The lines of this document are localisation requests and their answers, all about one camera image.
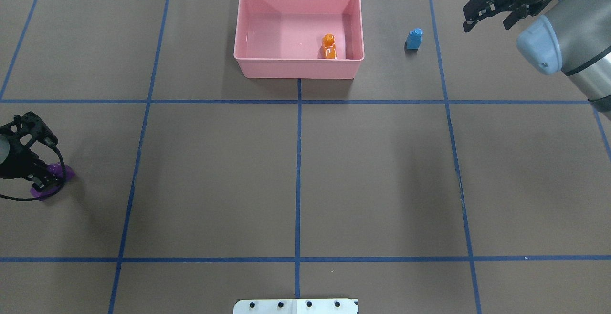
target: light blue joint cap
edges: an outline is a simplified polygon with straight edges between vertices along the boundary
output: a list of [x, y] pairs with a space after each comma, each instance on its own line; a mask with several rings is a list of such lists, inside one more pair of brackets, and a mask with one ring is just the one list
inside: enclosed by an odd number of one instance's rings
[[562, 53], [554, 27], [543, 15], [517, 37], [522, 56], [543, 74], [553, 74], [562, 68]]
[[412, 30], [412, 36], [421, 37], [422, 36], [422, 29], [416, 28], [416, 29]]

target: orange bottle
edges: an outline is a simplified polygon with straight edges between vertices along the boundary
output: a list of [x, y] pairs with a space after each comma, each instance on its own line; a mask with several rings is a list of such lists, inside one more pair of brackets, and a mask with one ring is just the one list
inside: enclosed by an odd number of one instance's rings
[[325, 58], [337, 58], [336, 38], [331, 33], [328, 33], [325, 35], [325, 37], [323, 37], [323, 55]]

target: pink plastic container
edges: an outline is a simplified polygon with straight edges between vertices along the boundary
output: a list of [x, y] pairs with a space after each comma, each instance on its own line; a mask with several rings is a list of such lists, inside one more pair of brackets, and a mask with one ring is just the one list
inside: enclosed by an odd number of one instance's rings
[[[321, 51], [328, 33], [334, 60]], [[240, 0], [233, 56], [247, 78], [353, 79], [365, 57], [360, 0]]]

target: white bracket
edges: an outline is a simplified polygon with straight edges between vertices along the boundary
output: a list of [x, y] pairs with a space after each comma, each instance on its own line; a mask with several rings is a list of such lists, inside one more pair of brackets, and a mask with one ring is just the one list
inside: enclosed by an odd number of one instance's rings
[[358, 314], [358, 300], [240, 300], [233, 306], [233, 314]]

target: black cable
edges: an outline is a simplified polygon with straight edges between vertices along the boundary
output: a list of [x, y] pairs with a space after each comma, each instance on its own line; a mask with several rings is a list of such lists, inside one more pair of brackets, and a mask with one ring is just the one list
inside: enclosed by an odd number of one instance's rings
[[10, 199], [11, 201], [21, 201], [21, 202], [28, 202], [28, 201], [38, 201], [40, 199], [47, 199], [51, 196], [55, 196], [62, 188], [63, 186], [66, 184], [66, 164], [63, 163], [63, 157], [62, 154], [59, 153], [59, 149], [57, 149], [57, 147], [55, 146], [49, 146], [50, 149], [52, 149], [52, 151], [55, 152], [55, 154], [57, 154], [57, 157], [59, 158], [59, 164], [62, 166], [62, 174], [63, 174], [63, 178], [59, 178], [59, 184], [57, 186], [57, 188], [55, 189], [55, 191], [53, 191], [50, 194], [46, 194], [46, 195], [42, 195], [40, 197], [33, 197], [31, 199], [20, 199], [18, 197], [11, 197], [11, 196], [6, 196], [6, 195], [2, 195], [0, 194], [0, 198], [2, 199]]

